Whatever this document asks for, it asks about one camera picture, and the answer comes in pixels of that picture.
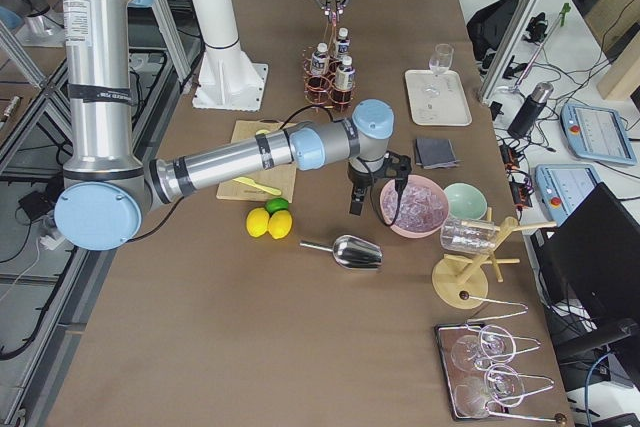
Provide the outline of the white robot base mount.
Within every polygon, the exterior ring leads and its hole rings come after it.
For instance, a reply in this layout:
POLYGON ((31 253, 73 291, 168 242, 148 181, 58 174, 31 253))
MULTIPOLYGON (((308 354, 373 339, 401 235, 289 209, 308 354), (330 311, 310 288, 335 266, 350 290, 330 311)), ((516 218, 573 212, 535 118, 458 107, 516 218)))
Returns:
POLYGON ((232 0, 192 0, 205 46, 193 106, 256 112, 268 66, 242 50, 232 0))

